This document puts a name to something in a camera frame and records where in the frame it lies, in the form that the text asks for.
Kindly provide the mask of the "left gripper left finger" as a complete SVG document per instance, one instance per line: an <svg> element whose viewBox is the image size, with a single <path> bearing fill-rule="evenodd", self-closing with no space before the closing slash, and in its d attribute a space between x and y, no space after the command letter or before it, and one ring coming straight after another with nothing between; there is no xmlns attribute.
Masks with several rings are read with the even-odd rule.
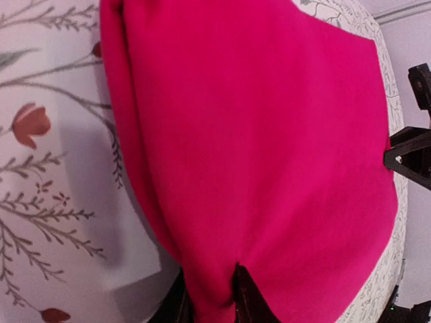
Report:
<svg viewBox="0 0 431 323"><path fill-rule="evenodd" d="M148 323L191 323L193 307L187 293L183 271L175 278L166 297Z"/></svg>

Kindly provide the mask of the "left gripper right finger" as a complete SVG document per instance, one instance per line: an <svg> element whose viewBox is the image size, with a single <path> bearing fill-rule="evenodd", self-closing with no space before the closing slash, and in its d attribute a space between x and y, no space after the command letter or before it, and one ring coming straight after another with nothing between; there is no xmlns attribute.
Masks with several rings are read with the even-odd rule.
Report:
<svg viewBox="0 0 431 323"><path fill-rule="evenodd" d="M236 264L232 284L236 308L235 322L280 323L245 266Z"/></svg>

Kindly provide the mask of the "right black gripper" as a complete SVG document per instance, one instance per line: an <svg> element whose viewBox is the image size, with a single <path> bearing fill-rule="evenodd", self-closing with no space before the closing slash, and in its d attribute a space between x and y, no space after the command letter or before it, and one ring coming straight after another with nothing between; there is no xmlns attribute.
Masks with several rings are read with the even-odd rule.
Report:
<svg viewBox="0 0 431 323"><path fill-rule="evenodd" d="M427 63L409 68L408 79L420 110L430 114L430 68ZM390 138L383 164L430 190L430 129L405 127Z"/></svg>

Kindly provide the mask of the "red t-shirt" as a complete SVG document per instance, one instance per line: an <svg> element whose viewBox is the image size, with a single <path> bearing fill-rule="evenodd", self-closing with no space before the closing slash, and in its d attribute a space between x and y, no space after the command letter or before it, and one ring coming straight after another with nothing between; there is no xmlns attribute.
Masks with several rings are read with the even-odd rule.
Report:
<svg viewBox="0 0 431 323"><path fill-rule="evenodd" d="M397 214L376 44L291 1L102 1L125 168L196 322L237 265L280 322L335 322Z"/></svg>

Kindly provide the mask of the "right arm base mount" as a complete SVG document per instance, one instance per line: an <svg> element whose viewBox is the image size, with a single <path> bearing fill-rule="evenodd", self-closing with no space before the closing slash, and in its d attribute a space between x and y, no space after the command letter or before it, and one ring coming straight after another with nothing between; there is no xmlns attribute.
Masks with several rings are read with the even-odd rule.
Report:
<svg viewBox="0 0 431 323"><path fill-rule="evenodd" d="M430 323L431 301L415 304L412 308L398 306L398 289L396 285L378 323Z"/></svg>

